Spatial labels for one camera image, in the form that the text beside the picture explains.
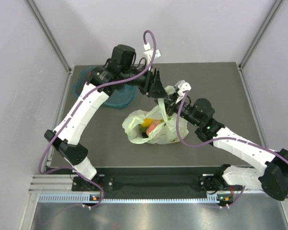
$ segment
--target bag handle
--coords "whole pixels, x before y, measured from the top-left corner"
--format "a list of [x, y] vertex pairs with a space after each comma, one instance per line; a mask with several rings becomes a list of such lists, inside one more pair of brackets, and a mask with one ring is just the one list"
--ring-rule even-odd
[[160, 112], [161, 112], [161, 115], [162, 115], [164, 122], [168, 122], [168, 116], [167, 116], [167, 112], [165, 110], [164, 99], [158, 98], [158, 104], [159, 104]]

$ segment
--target blue plastic basket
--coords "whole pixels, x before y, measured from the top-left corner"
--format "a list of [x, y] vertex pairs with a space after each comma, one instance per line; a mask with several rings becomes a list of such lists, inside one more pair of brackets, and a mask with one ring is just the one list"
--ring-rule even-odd
[[[73, 85], [72, 92], [76, 98], [78, 98], [83, 90], [84, 84], [91, 80], [89, 73], [96, 66], [90, 66], [82, 70], [80, 73], [78, 81]], [[124, 109], [129, 103], [134, 99], [136, 95], [137, 88], [130, 85], [125, 85], [120, 90], [115, 90], [115, 92], [102, 104], [103, 106]]]

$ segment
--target white plastic bag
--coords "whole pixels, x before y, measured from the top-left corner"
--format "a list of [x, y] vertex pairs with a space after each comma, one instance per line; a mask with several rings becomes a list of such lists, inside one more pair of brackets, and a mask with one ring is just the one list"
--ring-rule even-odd
[[[175, 92], [173, 86], [167, 86], [165, 88], [168, 94]], [[164, 120], [161, 124], [151, 131], [148, 138], [143, 138], [140, 134], [140, 125], [144, 122], [145, 118], [151, 118], [154, 120]], [[123, 122], [122, 127], [125, 129], [125, 133], [128, 136], [128, 140], [133, 144], [171, 144], [179, 142], [176, 132], [176, 119], [177, 114], [173, 114], [171, 119], [165, 111], [165, 105], [163, 99], [158, 99], [158, 105], [155, 106], [151, 111], [137, 110], [131, 113]], [[189, 131], [187, 129], [188, 122], [180, 118], [179, 119], [179, 132], [182, 138], [185, 138]]]

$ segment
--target gray floor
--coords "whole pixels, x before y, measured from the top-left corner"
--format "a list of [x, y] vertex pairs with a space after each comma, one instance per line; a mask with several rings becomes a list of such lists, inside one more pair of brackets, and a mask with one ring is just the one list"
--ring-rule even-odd
[[[260, 143], [251, 109], [235, 63], [182, 63], [156, 64], [161, 70], [164, 86], [174, 85], [185, 79], [192, 86], [190, 97], [207, 98], [216, 110], [214, 118], [237, 134]], [[76, 66], [66, 101], [64, 116], [76, 102], [72, 86], [81, 70]], [[123, 109], [101, 107], [82, 134], [80, 143], [89, 150], [89, 159], [95, 167], [145, 167], [145, 166], [219, 166], [224, 163], [246, 165], [237, 157], [210, 145], [194, 149], [181, 143], [170, 145], [135, 145], [128, 141], [123, 128], [124, 119], [133, 111], [149, 111], [156, 104], [139, 92], [131, 104]], [[189, 125], [186, 142], [196, 144], [200, 140]], [[54, 153], [51, 166], [63, 166], [67, 162]]]
[[244, 194], [230, 209], [199, 204], [103, 204], [89, 211], [38, 204], [31, 230], [288, 230], [280, 202]]

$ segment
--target white wall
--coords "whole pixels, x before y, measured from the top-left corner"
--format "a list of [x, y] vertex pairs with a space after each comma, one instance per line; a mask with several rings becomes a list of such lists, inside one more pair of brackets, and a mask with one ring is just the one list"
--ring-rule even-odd
[[0, 1], [0, 230], [19, 226], [67, 73], [24, 0]]
[[35, 0], [69, 65], [101, 64], [117, 44], [143, 53], [152, 30], [157, 62], [240, 62], [274, 0]]
[[288, 0], [244, 71], [268, 147], [288, 150]]

